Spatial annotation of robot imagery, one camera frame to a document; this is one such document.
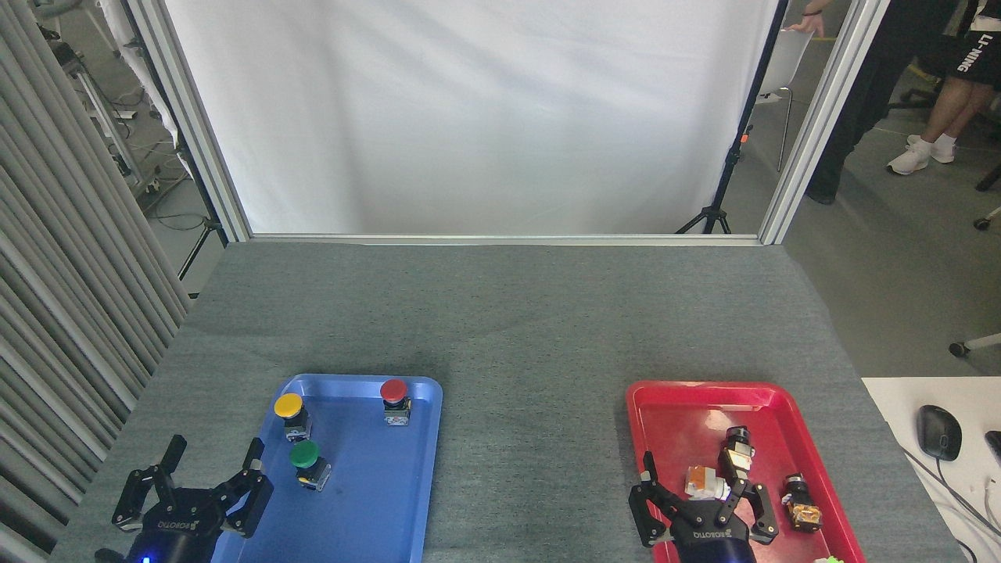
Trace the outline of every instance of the hand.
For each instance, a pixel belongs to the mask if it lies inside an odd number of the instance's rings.
[[[817,14],[815,16],[803,16],[803,21],[791,25],[787,29],[792,29],[793,31],[799,31],[802,33],[813,33],[817,35],[817,37],[823,37],[824,15]]]

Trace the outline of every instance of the robotiq logo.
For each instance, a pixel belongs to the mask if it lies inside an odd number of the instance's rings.
[[[734,534],[731,530],[726,532],[692,532],[697,540],[709,540],[713,538],[732,538]]]
[[[993,35],[987,35],[986,33],[981,34],[980,39],[977,40],[977,44],[981,47],[986,47],[991,42],[991,39],[994,39]],[[970,67],[973,66],[973,63],[975,63],[978,58],[980,58],[980,53],[983,52],[983,49],[971,49],[970,52],[966,54],[966,58],[963,59],[963,62],[959,63],[959,66],[956,67],[956,70],[960,72],[969,72]]]
[[[164,530],[191,530],[193,532],[198,527],[198,522],[201,520],[192,520],[191,522],[164,522],[160,520],[156,523],[156,527]]]

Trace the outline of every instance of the gray curtain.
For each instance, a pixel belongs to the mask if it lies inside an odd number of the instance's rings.
[[[27,3],[0,2],[0,560],[45,560],[187,307]]]

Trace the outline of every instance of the red tray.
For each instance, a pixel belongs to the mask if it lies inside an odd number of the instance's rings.
[[[845,563],[864,563],[848,519],[814,447],[796,402],[782,388],[766,383],[654,382],[633,384],[626,393],[637,468],[650,450],[661,482],[683,498],[689,466],[717,467],[717,457],[732,426],[746,426],[755,448],[751,481],[768,487],[779,536],[772,545],[751,542],[758,563],[809,563],[831,555]],[[815,533],[792,529],[780,503],[783,479],[802,473],[821,509],[824,527]],[[754,516],[747,501],[736,511],[745,522]],[[657,563],[678,563],[674,544],[654,547]]]

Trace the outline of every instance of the red button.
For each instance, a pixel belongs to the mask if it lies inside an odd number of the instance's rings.
[[[389,380],[382,384],[379,394],[386,403],[399,403],[406,397],[406,384],[403,380]]]

